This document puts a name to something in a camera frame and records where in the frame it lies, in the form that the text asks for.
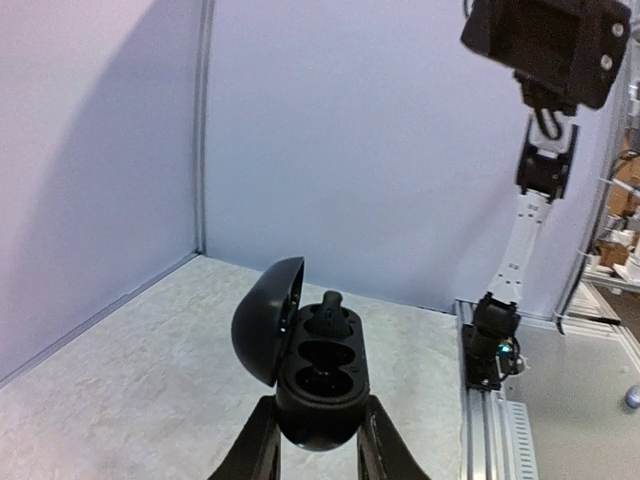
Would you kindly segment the black oval charging case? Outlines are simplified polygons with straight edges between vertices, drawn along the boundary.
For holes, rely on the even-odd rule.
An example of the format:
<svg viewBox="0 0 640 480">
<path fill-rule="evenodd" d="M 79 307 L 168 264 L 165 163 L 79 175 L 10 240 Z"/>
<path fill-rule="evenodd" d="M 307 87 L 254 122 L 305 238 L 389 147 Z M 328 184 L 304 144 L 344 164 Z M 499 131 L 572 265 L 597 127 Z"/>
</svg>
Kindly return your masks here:
<svg viewBox="0 0 640 480">
<path fill-rule="evenodd" d="M 244 368 L 276 390 L 275 415 L 284 436 L 311 451 L 333 450 L 352 438 L 365 416 L 370 381 L 362 320 L 343 306 L 351 335 L 327 338 L 304 324 L 314 305 L 302 305 L 305 261 L 271 265 L 237 306 L 234 351 Z"/>
</svg>

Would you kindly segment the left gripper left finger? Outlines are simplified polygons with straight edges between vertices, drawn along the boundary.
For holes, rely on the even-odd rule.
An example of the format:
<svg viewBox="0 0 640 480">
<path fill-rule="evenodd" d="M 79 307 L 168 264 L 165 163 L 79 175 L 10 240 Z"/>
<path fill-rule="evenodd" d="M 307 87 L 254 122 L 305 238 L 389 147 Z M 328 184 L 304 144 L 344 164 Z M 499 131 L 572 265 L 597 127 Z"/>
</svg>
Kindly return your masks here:
<svg viewBox="0 0 640 480">
<path fill-rule="evenodd" d="M 281 431 L 274 396 L 263 396 L 209 480 L 281 478 Z"/>
</svg>

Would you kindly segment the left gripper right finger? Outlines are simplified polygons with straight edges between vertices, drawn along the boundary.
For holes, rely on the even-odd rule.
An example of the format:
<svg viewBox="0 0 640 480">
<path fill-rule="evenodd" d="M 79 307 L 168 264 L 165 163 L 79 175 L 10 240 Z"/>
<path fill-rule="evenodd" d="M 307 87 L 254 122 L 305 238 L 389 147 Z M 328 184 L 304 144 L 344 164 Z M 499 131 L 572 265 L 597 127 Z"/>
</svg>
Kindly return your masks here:
<svg viewBox="0 0 640 480">
<path fill-rule="evenodd" d="M 357 431 L 358 478 L 429 480 L 416 462 L 381 401 L 370 395 Z"/>
</svg>

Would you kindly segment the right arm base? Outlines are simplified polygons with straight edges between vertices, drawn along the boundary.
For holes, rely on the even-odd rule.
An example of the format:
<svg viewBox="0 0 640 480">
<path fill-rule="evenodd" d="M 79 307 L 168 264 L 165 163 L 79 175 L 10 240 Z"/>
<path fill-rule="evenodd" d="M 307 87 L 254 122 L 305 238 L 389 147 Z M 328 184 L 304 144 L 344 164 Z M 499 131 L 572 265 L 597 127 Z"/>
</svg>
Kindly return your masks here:
<svg viewBox="0 0 640 480">
<path fill-rule="evenodd" d="M 465 384 L 480 391 L 499 390 L 522 369 L 520 344 L 515 336 L 521 316 L 514 302 L 486 293 L 476 305 L 470 323 L 462 325 Z"/>
</svg>

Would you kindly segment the black earbud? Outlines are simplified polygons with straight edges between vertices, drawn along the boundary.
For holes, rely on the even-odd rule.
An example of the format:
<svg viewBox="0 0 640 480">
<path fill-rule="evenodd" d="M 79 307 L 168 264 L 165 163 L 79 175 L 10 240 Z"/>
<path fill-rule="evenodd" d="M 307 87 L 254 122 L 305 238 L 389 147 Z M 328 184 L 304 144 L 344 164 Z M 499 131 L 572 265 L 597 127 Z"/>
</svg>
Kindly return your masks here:
<svg viewBox="0 0 640 480">
<path fill-rule="evenodd" d="M 347 338 L 351 335 L 348 315 L 342 308 L 343 296 L 333 290 L 327 290 L 322 302 L 314 305 L 312 317 L 304 324 L 305 329 L 314 335 L 327 338 Z"/>
</svg>

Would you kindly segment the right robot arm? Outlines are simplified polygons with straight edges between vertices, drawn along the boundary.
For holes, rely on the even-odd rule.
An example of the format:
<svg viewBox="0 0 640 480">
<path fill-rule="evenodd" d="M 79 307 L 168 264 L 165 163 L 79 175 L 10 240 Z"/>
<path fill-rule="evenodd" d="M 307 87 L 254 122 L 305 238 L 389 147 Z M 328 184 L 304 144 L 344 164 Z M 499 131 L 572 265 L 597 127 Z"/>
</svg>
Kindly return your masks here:
<svg viewBox="0 0 640 480">
<path fill-rule="evenodd" d="M 530 110 L 515 176 L 513 228 L 497 271 L 462 327 L 467 388 L 497 390 L 521 373 L 516 330 L 527 265 L 555 201 L 565 195 L 579 106 L 601 109 L 631 36 L 624 1 L 476 1 L 460 41 L 512 70 Z"/>
</svg>

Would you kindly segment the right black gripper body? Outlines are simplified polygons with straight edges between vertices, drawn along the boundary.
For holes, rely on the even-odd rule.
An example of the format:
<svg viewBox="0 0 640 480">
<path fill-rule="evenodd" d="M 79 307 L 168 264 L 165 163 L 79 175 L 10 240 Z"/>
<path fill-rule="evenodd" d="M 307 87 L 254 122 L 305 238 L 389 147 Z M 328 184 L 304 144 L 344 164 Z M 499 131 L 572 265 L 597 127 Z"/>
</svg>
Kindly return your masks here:
<svg viewBox="0 0 640 480">
<path fill-rule="evenodd" d="M 630 20 L 620 1 L 476 1 L 461 42 L 562 104 L 598 110 L 622 65 Z"/>
</svg>

